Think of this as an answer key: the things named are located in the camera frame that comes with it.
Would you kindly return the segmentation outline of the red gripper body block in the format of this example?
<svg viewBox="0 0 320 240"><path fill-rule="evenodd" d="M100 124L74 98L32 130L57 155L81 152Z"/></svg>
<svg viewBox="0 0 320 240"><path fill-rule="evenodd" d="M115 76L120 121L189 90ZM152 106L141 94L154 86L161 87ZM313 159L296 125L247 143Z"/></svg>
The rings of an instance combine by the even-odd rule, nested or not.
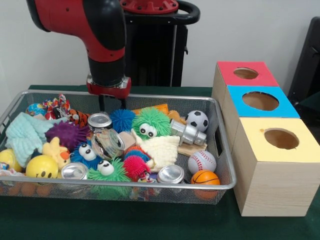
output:
<svg viewBox="0 0 320 240"><path fill-rule="evenodd" d="M131 90L132 81L130 77L124 76L120 84L115 86L100 86L94 83L92 75L87 75L86 86L88 92L92 95L104 95L114 97L116 99L126 99Z"/></svg>

